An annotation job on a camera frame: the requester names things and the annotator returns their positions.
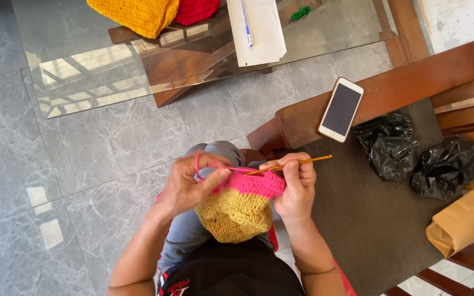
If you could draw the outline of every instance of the brown paper bag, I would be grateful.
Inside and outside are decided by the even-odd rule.
[[[425,233],[445,258],[474,243],[474,191],[434,215]]]

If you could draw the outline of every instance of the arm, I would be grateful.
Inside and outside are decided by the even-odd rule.
[[[118,259],[111,274],[108,296],[155,294],[152,279],[171,220],[205,200],[230,175],[228,169],[217,169],[202,183],[197,183],[193,176],[196,172],[195,156],[199,153],[199,169],[229,164],[225,158],[203,151],[196,151],[175,162],[160,198]]]
[[[260,169],[285,166],[286,189],[274,200],[274,207],[286,226],[306,295],[346,295],[332,253],[310,218],[315,196],[315,171],[311,162],[298,163],[308,159],[310,156],[306,153],[290,153],[280,160],[261,165]]]

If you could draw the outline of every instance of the yellow crochet fabric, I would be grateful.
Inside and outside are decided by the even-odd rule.
[[[195,207],[199,219],[221,243],[240,243],[272,226],[269,201],[256,194],[224,188]]]
[[[148,38],[156,38],[175,18],[179,8],[179,0],[87,0],[87,4]]]

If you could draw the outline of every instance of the glass tabletop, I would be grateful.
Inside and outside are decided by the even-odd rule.
[[[208,20],[176,23],[156,39],[140,37],[83,0],[12,0],[43,118],[129,99],[397,36],[387,0],[277,0],[286,44],[279,62],[239,67],[226,2]]]

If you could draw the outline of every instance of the hand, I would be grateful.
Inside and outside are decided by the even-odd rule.
[[[166,218],[193,209],[204,201],[211,192],[230,175],[229,169],[216,169],[204,181],[198,183],[193,176],[195,158],[199,156],[199,170],[208,166],[230,166],[228,159],[205,151],[193,151],[184,158],[179,158],[172,166],[160,198],[155,202],[158,212]]]
[[[316,176],[312,162],[299,164],[299,161],[309,159],[310,155],[305,152],[290,153],[284,158],[268,161],[259,167],[262,170],[284,165],[286,189],[282,196],[274,199],[273,205],[285,222],[310,219]]]

